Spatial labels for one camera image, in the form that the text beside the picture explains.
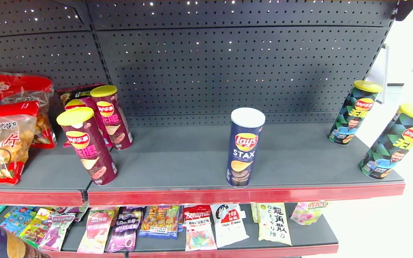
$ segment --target white lid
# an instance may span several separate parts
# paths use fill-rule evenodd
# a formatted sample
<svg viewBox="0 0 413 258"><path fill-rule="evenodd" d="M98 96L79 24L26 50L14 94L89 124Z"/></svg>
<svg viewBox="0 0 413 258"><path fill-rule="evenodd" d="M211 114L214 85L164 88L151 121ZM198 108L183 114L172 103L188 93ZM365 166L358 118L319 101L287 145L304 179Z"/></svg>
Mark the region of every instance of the white lid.
<svg viewBox="0 0 413 258"><path fill-rule="evenodd" d="M241 127L257 128L265 123L265 115L257 109L241 107L232 111L231 120Z"/></svg>

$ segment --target blue chip can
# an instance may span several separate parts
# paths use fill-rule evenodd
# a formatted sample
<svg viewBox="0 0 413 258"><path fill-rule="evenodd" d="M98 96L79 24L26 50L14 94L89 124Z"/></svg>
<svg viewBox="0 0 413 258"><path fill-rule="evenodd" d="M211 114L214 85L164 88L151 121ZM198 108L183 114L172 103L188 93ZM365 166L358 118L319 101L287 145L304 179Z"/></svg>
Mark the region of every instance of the blue chip can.
<svg viewBox="0 0 413 258"><path fill-rule="evenodd" d="M226 178L231 186L245 188L251 180L265 115L257 109L241 107L232 111L231 120Z"/></svg>

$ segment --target green chip can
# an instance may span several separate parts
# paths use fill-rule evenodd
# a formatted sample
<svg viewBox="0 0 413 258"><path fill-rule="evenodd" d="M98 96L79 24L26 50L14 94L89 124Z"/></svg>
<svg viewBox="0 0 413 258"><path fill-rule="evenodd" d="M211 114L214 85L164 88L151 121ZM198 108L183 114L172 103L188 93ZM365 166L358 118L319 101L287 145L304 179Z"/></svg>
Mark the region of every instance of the green chip can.
<svg viewBox="0 0 413 258"><path fill-rule="evenodd" d="M358 164L364 175L383 179L413 148L413 104L402 104Z"/></svg>
<svg viewBox="0 0 413 258"><path fill-rule="evenodd" d="M347 145L369 113L382 86L368 81L355 81L328 135L331 142Z"/></svg>

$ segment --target red chip bag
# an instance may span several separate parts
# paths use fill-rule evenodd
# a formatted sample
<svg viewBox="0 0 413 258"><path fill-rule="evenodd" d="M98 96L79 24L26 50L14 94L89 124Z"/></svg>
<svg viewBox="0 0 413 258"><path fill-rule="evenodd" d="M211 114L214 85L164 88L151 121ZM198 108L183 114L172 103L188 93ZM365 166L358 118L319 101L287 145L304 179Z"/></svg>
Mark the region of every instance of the red chip bag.
<svg viewBox="0 0 413 258"><path fill-rule="evenodd" d="M0 183L20 180L38 113L37 101L0 105Z"/></svg>
<svg viewBox="0 0 413 258"><path fill-rule="evenodd" d="M3 104L38 101L39 114L31 147L50 149L56 138L49 122L49 100L54 93L51 80L36 75L0 72L0 101Z"/></svg>

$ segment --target white snack bag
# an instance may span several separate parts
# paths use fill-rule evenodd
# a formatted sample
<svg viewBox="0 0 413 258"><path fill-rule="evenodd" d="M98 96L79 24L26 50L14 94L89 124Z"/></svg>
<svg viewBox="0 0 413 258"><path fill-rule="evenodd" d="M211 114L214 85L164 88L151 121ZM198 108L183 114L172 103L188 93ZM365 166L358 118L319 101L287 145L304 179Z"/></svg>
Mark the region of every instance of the white snack bag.
<svg viewBox="0 0 413 258"><path fill-rule="evenodd" d="M246 215L244 211L241 211L239 204L212 204L210 207L213 213L218 248L249 237L242 221Z"/></svg>

